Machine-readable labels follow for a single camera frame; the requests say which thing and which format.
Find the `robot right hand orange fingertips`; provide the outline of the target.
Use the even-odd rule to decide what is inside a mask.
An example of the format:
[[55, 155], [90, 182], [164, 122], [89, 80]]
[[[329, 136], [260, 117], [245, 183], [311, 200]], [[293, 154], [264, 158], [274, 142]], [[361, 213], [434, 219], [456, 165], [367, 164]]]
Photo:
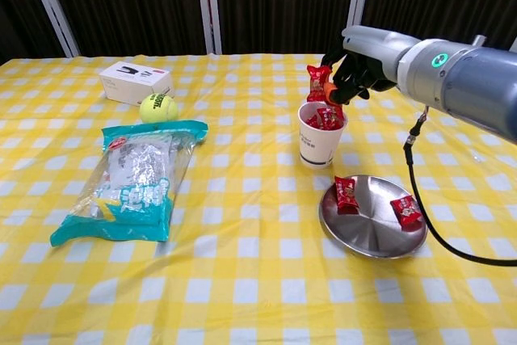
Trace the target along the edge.
[[397, 85], [397, 69], [402, 57], [419, 39], [374, 27], [353, 25], [342, 30], [322, 66], [332, 68], [333, 81], [324, 87], [326, 101], [348, 104], [354, 97], [370, 97], [369, 91], [382, 92]]

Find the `white paper cup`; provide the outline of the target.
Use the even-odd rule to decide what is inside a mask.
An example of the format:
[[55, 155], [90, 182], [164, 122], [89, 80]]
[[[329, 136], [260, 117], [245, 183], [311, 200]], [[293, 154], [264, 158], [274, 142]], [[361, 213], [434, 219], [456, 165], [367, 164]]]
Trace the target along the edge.
[[323, 102], [307, 102], [298, 110], [300, 159], [305, 166], [312, 169], [323, 169], [332, 163], [343, 130], [347, 126], [346, 116], [338, 119], [336, 129], [325, 130], [310, 126], [307, 121], [320, 108], [327, 108], [327, 105]]

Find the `silver metal plate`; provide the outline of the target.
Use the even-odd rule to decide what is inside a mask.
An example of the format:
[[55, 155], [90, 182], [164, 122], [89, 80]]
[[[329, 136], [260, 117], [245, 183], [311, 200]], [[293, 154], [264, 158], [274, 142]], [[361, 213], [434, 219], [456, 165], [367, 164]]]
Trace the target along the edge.
[[319, 204], [319, 217], [327, 235], [354, 252], [378, 259], [412, 255], [426, 240], [427, 226], [419, 217], [410, 227], [400, 225], [391, 202], [410, 193], [373, 175], [352, 175], [357, 211], [340, 212], [336, 187], [331, 184]]

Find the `yellow tennis ball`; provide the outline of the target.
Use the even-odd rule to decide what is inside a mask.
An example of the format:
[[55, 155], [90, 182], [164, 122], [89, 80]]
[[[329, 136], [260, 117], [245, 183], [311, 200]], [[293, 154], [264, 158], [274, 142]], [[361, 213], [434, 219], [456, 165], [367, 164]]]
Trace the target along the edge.
[[139, 114], [143, 123], [157, 123], [177, 120], [179, 109], [169, 95], [152, 94], [141, 102]]

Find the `white stapler box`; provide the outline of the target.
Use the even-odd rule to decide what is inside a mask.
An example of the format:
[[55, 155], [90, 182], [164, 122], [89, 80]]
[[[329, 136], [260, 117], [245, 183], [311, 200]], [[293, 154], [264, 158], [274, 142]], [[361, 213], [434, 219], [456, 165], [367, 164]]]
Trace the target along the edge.
[[174, 97], [173, 81], [168, 70], [118, 61], [99, 74], [108, 99], [139, 106], [152, 94]]

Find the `yellow white checked tablecloth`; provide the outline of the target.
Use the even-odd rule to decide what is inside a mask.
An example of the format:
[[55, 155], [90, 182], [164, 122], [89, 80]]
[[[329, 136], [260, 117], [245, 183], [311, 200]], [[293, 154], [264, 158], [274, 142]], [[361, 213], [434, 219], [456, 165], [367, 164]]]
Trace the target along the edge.
[[170, 240], [49, 243], [102, 153], [136, 124], [108, 100], [110, 57], [0, 65], [0, 345], [517, 345], [517, 268], [469, 263], [428, 238], [368, 259], [317, 214], [335, 176], [409, 186], [402, 145], [421, 106], [357, 99], [332, 166], [298, 155], [298, 107], [317, 55], [133, 58], [167, 69], [184, 119], [209, 126], [179, 190]]

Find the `teal clear snack bag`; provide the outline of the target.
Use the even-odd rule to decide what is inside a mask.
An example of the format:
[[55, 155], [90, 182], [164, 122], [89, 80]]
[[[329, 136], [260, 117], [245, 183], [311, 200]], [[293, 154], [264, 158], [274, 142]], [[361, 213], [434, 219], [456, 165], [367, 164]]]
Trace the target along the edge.
[[53, 247], [75, 238], [165, 242], [174, 200], [208, 125], [177, 120], [104, 128], [103, 155], [63, 222]]

